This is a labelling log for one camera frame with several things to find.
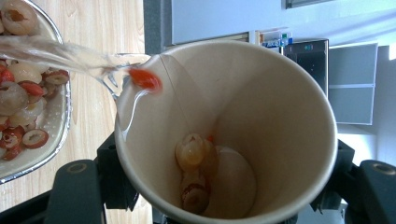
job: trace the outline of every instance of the white wall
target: white wall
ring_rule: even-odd
[[[378,49],[373,125],[355,127],[376,136],[376,157],[396,166],[396,60],[389,47]]]
[[[375,134],[346,124],[339,124],[337,129],[338,139],[355,149],[354,164],[360,165],[362,161],[377,160]]]
[[[173,0],[173,43],[289,27],[296,39],[329,38],[330,45],[396,41],[394,0],[334,0],[285,9],[286,0]]]

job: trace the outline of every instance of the black appliance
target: black appliance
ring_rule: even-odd
[[[297,42],[280,49],[280,53],[299,64],[328,95],[329,40]]]

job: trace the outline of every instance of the red fruit slice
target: red fruit slice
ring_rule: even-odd
[[[24,129],[21,126],[3,130],[0,147],[13,150],[21,145]]]
[[[43,76],[44,80],[54,85],[62,85],[69,81],[69,75],[64,70],[52,71]]]
[[[161,80],[148,70],[131,68],[128,72],[132,82],[143,89],[149,89],[153,92],[163,89]]]
[[[30,80],[24,80],[20,81],[18,83],[22,88],[24,88],[28,94],[33,95],[33,96],[42,96],[44,95],[44,90],[43,88],[40,87],[37,83],[30,81]]]
[[[1,72],[1,81],[2,82],[4,82],[4,81],[15,82],[15,77],[14,77],[14,75],[12,75],[12,73],[8,69],[6,69],[3,72]]]
[[[14,160],[22,152],[21,146],[17,146],[13,149],[7,149],[6,153],[3,155],[2,159],[5,161]]]
[[[44,146],[49,140],[49,134],[41,129],[33,129],[27,132],[23,138],[22,143],[25,147],[34,149]]]

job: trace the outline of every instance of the wooden table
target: wooden table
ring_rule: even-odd
[[[53,19],[64,42],[102,52],[144,53],[143,0],[33,0]],[[91,77],[71,74],[72,118],[59,154],[38,170],[0,185],[0,212],[52,188],[56,171],[70,161],[94,159],[114,130],[115,103]],[[107,210],[107,223],[152,223],[142,197],[133,212]]]

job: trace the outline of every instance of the food in cup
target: food in cup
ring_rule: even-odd
[[[29,35],[38,26],[35,10],[22,0],[5,1],[0,18],[0,35]],[[36,121],[57,87],[68,80],[64,70],[0,59],[0,148],[5,150],[1,155],[4,161],[14,160],[26,148],[47,143],[50,136],[36,127]]]
[[[174,78],[167,81],[177,86],[139,106],[137,132],[128,142],[117,135],[117,150],[134,186],[169,217],[182,223],[277,223],[320,193],[332,171],[336,125],[304,69],[269,50],[232,41],[172,49],[144,67],[164,77],[172,70]],[[296,85],[285,87],[285,80]],[[119,109],[130,111],[134,91],[128,91]],[[157,116],[159,111],[166,116]],[[129,117],[118,117],[117,133]],[[175,146],[187,135],[183,130],[213,133],[216,148],[222,147],[209,206],[200,215],[183,210],[180,200]]]
[[[183,172],[180,184],[182,208],[201,214],[209,205],[211,181],[219,166],[218,152],[211,141],[191,133],[177,143],[175,155]]]

